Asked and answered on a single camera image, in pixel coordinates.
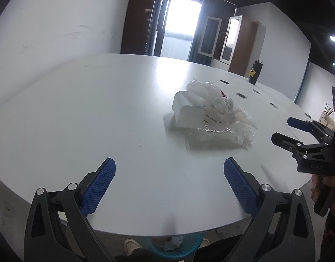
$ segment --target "white shoe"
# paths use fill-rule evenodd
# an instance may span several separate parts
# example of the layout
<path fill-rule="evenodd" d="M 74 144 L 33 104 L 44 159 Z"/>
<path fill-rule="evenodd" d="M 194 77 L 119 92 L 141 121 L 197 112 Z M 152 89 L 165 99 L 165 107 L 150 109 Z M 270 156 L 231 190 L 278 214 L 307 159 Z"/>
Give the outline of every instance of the white shoe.
<path fill-rule="evenodd" d="M 142 248 L 136 240 L 131 238 L 124 241 L 124 250 L 127 256 L 131 255 L 135 249 Z"/>
<path fill-rule="evenodd" d="M 199 246 L 199 248 L 205 247 L 210 245 L 210 242 L 207 238 L 203 238 L 203 241 L 201 242 L 201 245 Z"/>

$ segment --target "white table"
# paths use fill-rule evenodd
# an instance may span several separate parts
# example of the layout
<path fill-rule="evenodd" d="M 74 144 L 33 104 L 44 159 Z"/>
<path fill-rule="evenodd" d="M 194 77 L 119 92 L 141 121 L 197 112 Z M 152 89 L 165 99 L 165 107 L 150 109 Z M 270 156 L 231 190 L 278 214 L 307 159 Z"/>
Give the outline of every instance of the white table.
<path fill-rule="evenodd" d="M 252 146 L 190 145 L 171 128 L 173 97 L 193 79 L 212 81 L 254 118 Z M 111 157 L 116 176 L 88 216 L 94 229 L 141 236 L 204 231 L 247 216 L 223 174 L 230 156 L 277 191 L 310 179 L 296 171 L 291 153 L 271 143 L 275 132 L 315 142 L 287 126 L 290 116 L 308 119 L 281 93 L 220 69 L 162 57 L 87 57 L 49 73 L 0 110 L 0 180 L 31 202 L 37 188 L 63 190 Z"/>

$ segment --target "glass cabinet door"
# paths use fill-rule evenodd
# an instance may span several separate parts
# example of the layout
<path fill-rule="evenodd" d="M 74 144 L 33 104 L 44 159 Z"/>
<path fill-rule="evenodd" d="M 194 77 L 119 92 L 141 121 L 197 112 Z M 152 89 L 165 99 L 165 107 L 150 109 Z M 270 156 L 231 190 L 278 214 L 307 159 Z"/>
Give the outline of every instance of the glass cabinet door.
<path fill-rule="evenodd" d="M 220 61 L 230 64 L 233 56 L 234 47 L 237 43 L 242 16 L 230 17 L 227 34 L 224 40 Z"/>

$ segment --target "crumpled plastic bag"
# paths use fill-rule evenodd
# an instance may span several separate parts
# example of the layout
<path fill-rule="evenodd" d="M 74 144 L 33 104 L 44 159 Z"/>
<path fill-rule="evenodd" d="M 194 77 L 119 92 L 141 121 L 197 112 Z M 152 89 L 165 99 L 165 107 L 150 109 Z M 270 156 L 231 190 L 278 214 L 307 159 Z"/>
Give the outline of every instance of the crumpled plastic bag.
<path fill-rule="evenodd" d="M 254 139 L 254 134 L 249 126 L 257 129 L 256 122 L 233 99 L 211 82 L 203 83 L 197 80 L 187 85 L 187 90 L 201 97 L 201 106 L 212 109 L 223 123 L 199 123 L 192 130 L 200 141 L 231 141 L 237 145 L 247 146 Z"/>

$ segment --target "textured blue pad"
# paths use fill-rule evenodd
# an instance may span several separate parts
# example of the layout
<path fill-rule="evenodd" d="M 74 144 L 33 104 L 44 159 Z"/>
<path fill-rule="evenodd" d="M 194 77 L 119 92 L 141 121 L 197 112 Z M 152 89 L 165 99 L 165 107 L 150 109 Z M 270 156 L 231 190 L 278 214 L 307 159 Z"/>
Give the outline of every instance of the textured blue pad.
<path fill-rule="evenodd" d="M 256 216 L 258 213 L 257 196 L 231 159 L 226 159 L 224 162 L 223 172 L 243 211 L 252 217 Z"/>
<path fill-rule="evenodd" d="M 96 210 L 115 174 L 116 162 L 110 159 L 96 178 L 93 179 L 81 198 L 80 211 L 84 217 Z"/>
<path fill-rule="evenodd" d="M 311 125 L 309 125 L 306 121 L 300 119 L 290 117 L 288 118 L 287 123 L 290 127 L 294 127 L 305 132 L 313 131 Z"/>

